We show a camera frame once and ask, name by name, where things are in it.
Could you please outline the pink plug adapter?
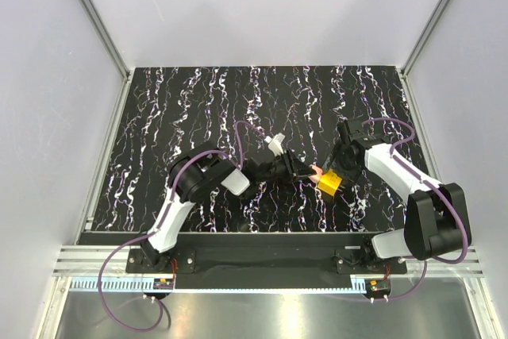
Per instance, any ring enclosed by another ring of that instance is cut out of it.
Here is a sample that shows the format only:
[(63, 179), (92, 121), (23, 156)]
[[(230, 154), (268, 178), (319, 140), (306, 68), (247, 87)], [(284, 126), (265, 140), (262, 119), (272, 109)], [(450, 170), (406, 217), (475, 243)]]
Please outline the pink plug adapter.
[(312, 175), (310, 175), (309, 178), (314, 183), (319, 183), (321, 181), (322, 176), (323, 176), (323, 170), (316, 165), (311, 165), (310, 167), (314, 171), (314, 173)]

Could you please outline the yellow socket cube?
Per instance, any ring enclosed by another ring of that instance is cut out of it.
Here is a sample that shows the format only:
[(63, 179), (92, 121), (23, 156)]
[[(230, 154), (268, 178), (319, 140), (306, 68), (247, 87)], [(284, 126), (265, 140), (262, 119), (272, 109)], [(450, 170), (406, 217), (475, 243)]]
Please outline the yellow socket cube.
[(333, 170), (324, 172), (318, 181), (317, 188), (330, 197), (334, 197), (340, 190), (344, 180)]

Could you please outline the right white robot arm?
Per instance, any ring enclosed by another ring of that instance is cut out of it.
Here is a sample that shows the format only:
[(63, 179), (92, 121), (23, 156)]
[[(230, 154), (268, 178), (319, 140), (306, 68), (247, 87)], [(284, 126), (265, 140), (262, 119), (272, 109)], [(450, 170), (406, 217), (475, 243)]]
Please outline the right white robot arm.
[(425, 174), (398, 153), (399, 142), (391, 144), (366, 126), (358, 119), (339, 122), (339, 139), (317, 182), (321, 192), (334, 197), (369, 171), (405, 203), (403, 228), (376, 234), (363, 244), (363, 268), (379, 272), (395, 258), (461, 263), (472, 242), (464, 190)]

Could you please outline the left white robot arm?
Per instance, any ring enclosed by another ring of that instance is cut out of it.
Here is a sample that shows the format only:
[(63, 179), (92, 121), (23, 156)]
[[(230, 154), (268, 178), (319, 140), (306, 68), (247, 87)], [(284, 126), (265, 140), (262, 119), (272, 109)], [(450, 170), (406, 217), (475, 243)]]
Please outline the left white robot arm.
[(178, 157), (170, 167), (170, 187), (154, 225), (140, 243), (144, 263), (154, 272), (171, 264), (170, 251), (191, 209), (210, 198), (212, 191), (225, 188), (238, 198), (251, 198), (261, 183), (294, 183), (318, 174), (280, 143), (268, 145), (270, 160), (261, 155), (236, 165), (209, 141)]

